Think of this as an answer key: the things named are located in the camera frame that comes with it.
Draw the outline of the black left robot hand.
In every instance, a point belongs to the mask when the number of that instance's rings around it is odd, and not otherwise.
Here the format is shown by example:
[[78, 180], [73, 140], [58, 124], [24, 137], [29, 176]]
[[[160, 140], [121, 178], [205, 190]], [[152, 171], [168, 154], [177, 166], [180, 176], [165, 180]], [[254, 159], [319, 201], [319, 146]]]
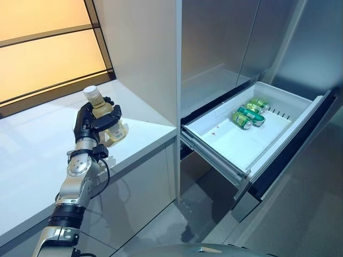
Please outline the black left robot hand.
[[75, 141], [89, 137], [107, 147], [118, 143], [126, 136], [121, 116], [121, 107], [110, 97], [104, 97], [96, 107], [87, 102], [77, 113]]

